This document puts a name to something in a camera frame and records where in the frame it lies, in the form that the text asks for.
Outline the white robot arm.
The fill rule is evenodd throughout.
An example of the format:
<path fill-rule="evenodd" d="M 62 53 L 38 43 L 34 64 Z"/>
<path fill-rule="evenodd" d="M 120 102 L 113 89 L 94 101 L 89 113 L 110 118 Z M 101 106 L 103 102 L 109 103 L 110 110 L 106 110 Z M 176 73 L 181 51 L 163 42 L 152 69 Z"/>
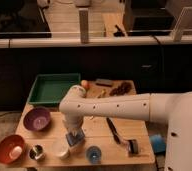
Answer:
<path fill-rule="evenodd" d="M 192 91 L 85 98 L 72 86 L 59 104 L 69 132 L 77 132 L 84 116 L 116 117 L 167 123 L 164 171 L 192 171 Z"/>

